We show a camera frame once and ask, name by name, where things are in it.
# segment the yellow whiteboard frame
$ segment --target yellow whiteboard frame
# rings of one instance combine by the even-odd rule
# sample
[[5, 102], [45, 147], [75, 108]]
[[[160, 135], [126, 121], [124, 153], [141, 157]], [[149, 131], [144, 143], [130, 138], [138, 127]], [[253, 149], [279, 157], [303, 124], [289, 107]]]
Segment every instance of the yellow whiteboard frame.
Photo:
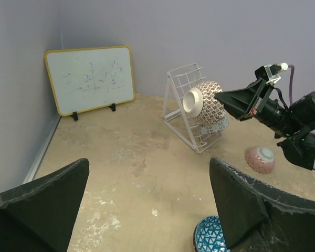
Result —
[[[121, 102], [118, 102], [118, 103], [115, 103], [115, 104], [121, 104], [121, 103], [129, 102], [129, 101], [133, 101], [135, 99], [134, 72], [133, 72], [132, 50], [131, 50], [131, 48], [129, 46], [124, 45], [124, 46], [108, 46], [108, 47], [90, 47], [90, 48], [50, 50], [50, 51], [47, 51], [44, 54], [44, 61], [46, 63], [46, 68], [47, 68], [47, 72], [48, 72], [48, 76], [49, 76], [49, 80], [50, 80], [51, 89], [52, 89], [52, 92], [53, 92], [53, 95], [54, 95], [54, 98], [55, 98], [57, 112], [59, 113], [60, 116], [62, 116], [62, 117], [69, 117], [69, 116], [73, 115], [73, 113], [71, 113], [71, 114], [62, 114], [59, 111], [59, 105], [58, 105], [58, 101], [57, 101], [57, 97], [56, 97], [55, 87], [54, 87], [54, 83], [53, 83], [53, 80], [52, 80], [52, 77], [51, 77], [50, 68], [49, 68], [49, 64], [48, 64], [48, 60], [47, 60], [48, 54], [51, 54], [53, 52], [54, 53], [58, 53], [58, 52], [59, 53], [63, 53], [63, 52], [66, 52], [66, 51], [86, 51], [86, 50], [99, 50], [99, 49], [112, 49], [112, 48], [127, 48], [128, 49], [128, 51], [130, 53], [130, 65], [131, 65], [132, 86], [133, 86], [133, 98], [130, 99], [130, 100], [121, 101]], [[106, 108], [106, 107], [109, 107], [111, 105], [112, 104], [101, 106], [101, 107], [97, 107], [97, 108], [93, 108], [93, 109], [80, 110], [80, 111], [76, 111], [76, 112], [77, 112], [77, 114], [79, 114], [79, 113], [84, 113], [84, 112], [88, 112], [88, 111], [95, 110], [95, 109]]]

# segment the baseboard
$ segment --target baseboard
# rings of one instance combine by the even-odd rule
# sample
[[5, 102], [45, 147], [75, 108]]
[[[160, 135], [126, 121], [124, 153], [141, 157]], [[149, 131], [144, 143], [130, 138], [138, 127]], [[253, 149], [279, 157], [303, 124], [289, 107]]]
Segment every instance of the baseboard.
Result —
[[28, 174], [27, 174], [27, 176], [26, 176], [26, 178], [25, 178], [25, 180], [23, 182], [24, 184], [26, 184], [26, 183], [28, 183], [28, 182], [30, 182], [30, 181], [32, 181], [34, 179], [34, 177], [36, 175], [36, 172], [37, 172], [37, 170], [39, 169], [39, 167], [41, 165], [43, 157], [44, 157], [44, 155], [47, 152], [47, 149], [48, 149], [48, 147], [50, 145], [52, 137], [55, 134], [55, 131], [57, 129], [57, 126], [59, 124], [60, 119], [61, 119], [61, 116], [58, 115], [58, 117], [54, 120], [54, 123], [51, 126], [51, 129], [49, 131], [49, 134], [48, 134], [47, 138], [45, 139], [45, 141], [43, 142], [40, 150], [38, 151], [38, 153], [36, 155], [36, 158], [34, 159], [34, 162], [31, 165], [31, 168], [30, 168], [30, 170], [29, 170], [29, 172], [28, 172]]

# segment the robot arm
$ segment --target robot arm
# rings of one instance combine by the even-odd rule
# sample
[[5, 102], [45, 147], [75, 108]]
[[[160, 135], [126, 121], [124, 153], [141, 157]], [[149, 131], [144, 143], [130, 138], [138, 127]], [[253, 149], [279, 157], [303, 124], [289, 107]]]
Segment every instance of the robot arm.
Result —
[[[286, 63], [262, 66], [255, 71], [256, 81], [244, 89], [220, 92], [215, 98], [238, 121], [256, 118], [275, 133], [275, 138], [285, 138], [277, 143], [285, 158], [297, 166], [315, 170], [315, 92], [311, 92], [290, 107], [286, 105], [280, 89], [274, 84], [279, 73], [288, 69]], [[271, 100], [276, 90], [278, 100]]]

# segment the teal geometric bowl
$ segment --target teal geometric bowl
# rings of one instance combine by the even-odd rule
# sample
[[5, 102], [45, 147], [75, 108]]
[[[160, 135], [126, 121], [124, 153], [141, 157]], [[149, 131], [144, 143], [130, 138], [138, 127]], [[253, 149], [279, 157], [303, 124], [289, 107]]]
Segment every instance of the teal geometric bowl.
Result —
[[230, 252], [218, 216], [208, 216], [197, 224], [193, 243], [196, 252]]

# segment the concrete floor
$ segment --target concrete floor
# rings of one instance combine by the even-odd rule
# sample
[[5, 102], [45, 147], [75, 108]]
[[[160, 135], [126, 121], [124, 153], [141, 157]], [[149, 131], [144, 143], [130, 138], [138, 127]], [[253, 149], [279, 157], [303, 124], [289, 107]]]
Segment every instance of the concrete floor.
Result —
[[[217, 214], [209, 160], [219, 157], [284, 191], [315, 200], [315, 171], [288, 163], [274, 133], [255, 119], [237, 122], [202, 154], [196, 154], [162, 121], [163, 99], [138, 94], [116, 112], [100, 109], [62, 118], [37, 177], [79, 158], [90, 176], [69, 252], [193, 251], [196, 224]], [[244, 160], [248, 147], [273, 150], [269, 175]]]

